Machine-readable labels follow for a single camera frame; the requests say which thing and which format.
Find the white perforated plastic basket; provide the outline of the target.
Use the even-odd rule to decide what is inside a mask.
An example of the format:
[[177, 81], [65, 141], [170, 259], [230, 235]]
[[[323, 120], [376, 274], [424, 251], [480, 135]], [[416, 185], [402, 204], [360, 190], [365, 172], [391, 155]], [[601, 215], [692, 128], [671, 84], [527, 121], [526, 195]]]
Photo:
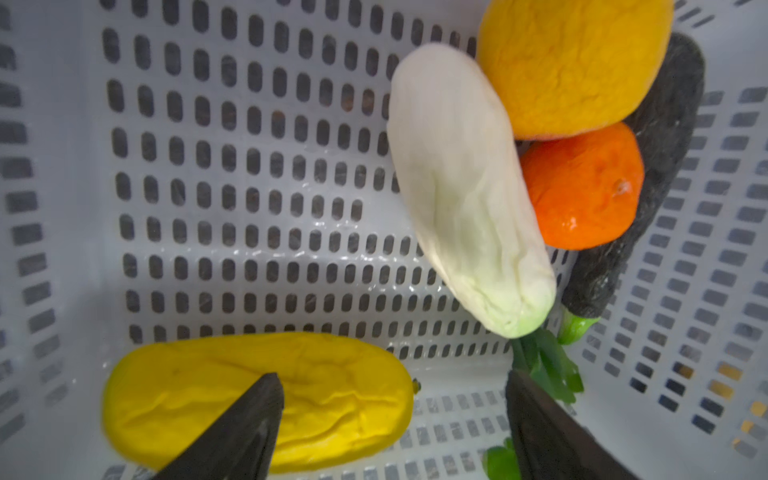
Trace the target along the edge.
[[[155, 342], [368, 341], [422, 386], [404, 435], [320, 479], [481, 479], [511, 348], [418, 246], [386, 136], [415, 47], [476, 50], [482, 1], [5, 1], [1, 475], [148, 479], [100, 420]], [[767, 5], [677, 1], [706, 62], [680, 173], [568, 407], [642, 479], [767, 475]]]

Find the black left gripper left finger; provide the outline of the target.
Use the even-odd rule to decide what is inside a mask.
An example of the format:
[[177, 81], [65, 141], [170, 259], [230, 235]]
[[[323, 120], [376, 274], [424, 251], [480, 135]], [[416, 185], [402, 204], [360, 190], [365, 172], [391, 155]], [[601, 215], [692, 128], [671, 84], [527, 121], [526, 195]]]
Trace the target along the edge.
[[154, 479], [265, 479], [284, 402], [278, 375], [263, 375]]

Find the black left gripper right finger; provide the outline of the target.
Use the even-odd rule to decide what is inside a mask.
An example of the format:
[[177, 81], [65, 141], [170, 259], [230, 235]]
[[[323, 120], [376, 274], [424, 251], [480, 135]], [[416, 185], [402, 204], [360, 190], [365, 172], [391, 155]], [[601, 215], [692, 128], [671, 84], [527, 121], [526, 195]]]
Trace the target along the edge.
[[506, 404], [523, 479], [636, 480], [529, 375], [509, 372]]

